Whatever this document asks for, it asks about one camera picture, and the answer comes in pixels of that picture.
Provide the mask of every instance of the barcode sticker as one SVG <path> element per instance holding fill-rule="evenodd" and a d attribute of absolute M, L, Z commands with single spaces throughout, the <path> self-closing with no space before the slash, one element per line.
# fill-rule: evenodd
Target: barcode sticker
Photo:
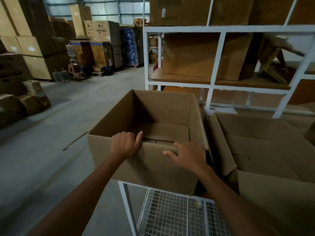
<path fill-rule="evenodd" d="M 165 17 L 165 10 L 166 10 L 165 8 L 162 9 L 162 17 L 163 18 Z"/>

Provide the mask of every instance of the gray floor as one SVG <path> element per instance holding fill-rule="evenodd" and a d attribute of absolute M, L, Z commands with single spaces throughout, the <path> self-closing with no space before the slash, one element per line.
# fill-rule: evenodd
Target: gray floor
<path fill-rule="evenodd" d="M 84 82 L 43 84 L 53 107 L 0 130 L 0 232 L 25 235 L 94 169 L 87 136 L 130 89 L 144 89 L 144 68 Z M 136 218 L 145 190 L 130 188 Z M 105 188 L 83 235 L 131 235 L 118 188 Z"/>

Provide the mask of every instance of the open cardboard box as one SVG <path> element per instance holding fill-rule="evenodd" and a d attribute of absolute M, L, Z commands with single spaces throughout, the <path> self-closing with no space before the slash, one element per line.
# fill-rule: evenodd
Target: open cardboard box
<path fill-rule="evenodd" d="M 208 119 L 215 168 L 281 225 L 314 235 L 315 147 L 279 119 L 215 113 Z"/>
<path fill-rule="evenodd" d="M 89 132 L 95 167 L 111 153 L 112 136 L 143 131 L 139 150 L 128 158 L 113 179 L 179 194 L 193 194 L 197 177 L 163 155 L 177 152 L 173 142 L 192 141 L 209 150 L 196 98 L 190 93 L 129 91 Z"/>

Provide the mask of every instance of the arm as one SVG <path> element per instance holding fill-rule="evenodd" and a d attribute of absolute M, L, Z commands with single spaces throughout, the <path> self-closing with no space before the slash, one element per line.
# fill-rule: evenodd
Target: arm
<path fill-rule="evenodd" d="M 206 164 L 205 151 L 202 148 L 193 143 L 186 143 L 186 145 L 174 143 L 174 146 L 178 148 L 178 156 L 170 151 L 163 153 L 199 178 L 221 210 L 233 235 L 278 235 L 269 225 L 261 224 L 260 219 L 257 219 L 257 215 L 242 198 Z"/>
<path fill-rule="evenodd" d="M 112 153 L 53 208 L 27 236 L 81 235 L 100 196 L 117 168 L 140 146 L 142 132 L 122 132 L 112 137 Z"/>

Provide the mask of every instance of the warehouse wall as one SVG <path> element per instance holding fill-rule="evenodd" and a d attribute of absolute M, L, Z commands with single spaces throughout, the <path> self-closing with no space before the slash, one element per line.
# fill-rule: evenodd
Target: warehouse wall
<path fill-rule="evenodd" d="M 142 18 L 143 0 L 44 0 L 50 16 L 71 20 L 69 5 L 85 4 L 91 8 L 93 20 L 110 20 L 121 24 L 133 24 Z M 146 0 L 145 18 L 150 21 L 150 0 Z"/>

